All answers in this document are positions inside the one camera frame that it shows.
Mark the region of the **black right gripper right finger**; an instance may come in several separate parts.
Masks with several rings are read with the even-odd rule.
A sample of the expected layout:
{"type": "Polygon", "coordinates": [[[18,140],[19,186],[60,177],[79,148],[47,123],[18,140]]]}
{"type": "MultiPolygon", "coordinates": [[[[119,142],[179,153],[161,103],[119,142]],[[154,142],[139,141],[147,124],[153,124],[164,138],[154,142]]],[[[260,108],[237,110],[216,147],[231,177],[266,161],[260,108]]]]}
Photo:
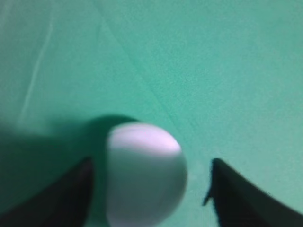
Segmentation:
{"type": "Polygon", "coordinates": [[[213,200],[221,227],[301,227],[303,215],[268,195],[220,158],[211,163],[203,200],[213,200]]]}

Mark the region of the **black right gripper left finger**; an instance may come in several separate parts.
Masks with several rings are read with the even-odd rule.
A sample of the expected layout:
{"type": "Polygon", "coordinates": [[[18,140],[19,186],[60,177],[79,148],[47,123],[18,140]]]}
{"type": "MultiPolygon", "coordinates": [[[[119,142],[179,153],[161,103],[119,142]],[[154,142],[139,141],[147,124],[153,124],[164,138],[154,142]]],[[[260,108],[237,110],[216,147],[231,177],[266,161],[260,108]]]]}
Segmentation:
{"type": "Polygon", "coordinates": [[[32,198],[0,215],[2,227],[82,227],[93,194],[93,163],[87,157],[32,198]]]}

